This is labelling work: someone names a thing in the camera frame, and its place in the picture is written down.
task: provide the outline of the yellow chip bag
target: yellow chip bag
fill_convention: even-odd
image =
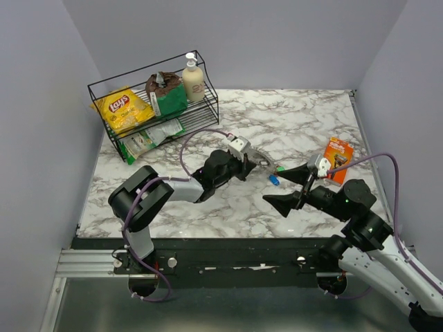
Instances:
[[[138,97],[131,89],[108,95],[97,100],[96,104],[103,119],[116,134],[132,129],[155,116],[151,105]],[[91,108],[96,109],[94,103],[91,104]]]

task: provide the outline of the gray floor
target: gray floor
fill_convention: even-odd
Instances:
[[[366,286],[352,284],[350,291]],[[176,290],[175,299],[132,299],[124,279],[68,281],[57,332],[413,331],[405,315],[372,292],[334,300],[315,288]]]

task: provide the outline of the black wire shelf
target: black wire shelf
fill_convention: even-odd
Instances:
[[[189,133],[195,132],[199,129],[209,127],[213,124],[219,124],[219,98],[217,92],[215,92],[214,86],[208,77],[205,61],[197,50],[194,50],[193,53],[198,59],[197,66],[203,67],[202,69],[205,74],[205,96],[202,100],[198,102],[188,101],[188,108],[185,111],[172,113],[164,118],[149,119],[148,121],[138,124],[135,128],[127,129],[121,131],[120,133],[115,133],[114,130],[112,130],[111,127],[108,125],[107,121],[102,117],[102,115],[98,113],[100,115],[100,118],[102,119],[103,125],[105,126],[106,134],[108,135],[110,141],[124,161],[126,161],[126,158],[118,142],[122,138],[138,133],[139,131],[148,129],[150,127],[159,125],[175,118],[179,119],[180,123],[185,129],[185,132],[180,135],[167,138],[160,144],[163,145],[167,142],[171,142],[173,140],[176,140],[177,138],[186,136]],[[118,89],[118,87],[129,86],[129,89],[135,92],[138,97],[143,99],[148,104],[151,104],[145,91],[147,79],[150,77],[151,74],[157,73],[158,71],[169,71],[181,76],[181,72],[184,70],[184,68],[175,71],[171,71],[171,68],[174,68],[174,66],[175,68],[177,68],[177,64],[183,65],[183,62],[185,62],[185,54],[186,53],[180,54],[175,57],[171,57],[170,59],[156,62],[155,64],[150,64],[148,66],[144,66],[133,71],[128,71],[126,73],[115,75],[105,80],[89,84],[88,90],[92,102],[97,107],[97,100],[128,89],[127,87],[125,87],[118,91],[114,91],[116,90],[116,88]],[[145,77],[145,80],[138,84],[131,84],[134,81],[140,82],[141,77]]]

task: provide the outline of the marble table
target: marble table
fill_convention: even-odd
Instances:
[[[248,138],[253,146],[267,151],[286,169],[306,163],[312,154],[323,152],[335,136],[352,143],[354,159],[366,155],[361,131],[347,91],[315,90],[218,90],[220,125]],[[179,150],[184,139],[163,145],[126,165],[104,136],[95,172],[78,228],[79,237],[121,237],[119,220],[107,203],[109,195],[143,165],[160,175],[184,176]],[[214,149],[225,149],[219,134],[199,133],[186,149],[184,160],[193,172]],[[387,220],[369,163],[348,170],[347,179],[362,178],[378,200],[373,210]],[[339,188],[328,185],[332,190]],[[263,194],[286,194],[296,185],[281,180],[274,186],[263,169],[251,172],[246,182],[236,178],[219,188],[204,203],[167,203],[150,225],[152,237],[330,237],[340,234],[344,224],[306,205],[280,216],[263,201]]]

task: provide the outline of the white wall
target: white wall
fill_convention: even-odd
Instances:
[[[355,89],[406,3],[63,1],[103,77],[196,48],[217,88],[250,89]]]
[[[400,168],[403,238],[443,278],[443,1],[409,0],[357,91],[373,152]],[[392,166],[380,160],[393,202]]]
[[[60,0],[3,0],[0,44],[0,326],[38,331],[100,142],[100,76]]]

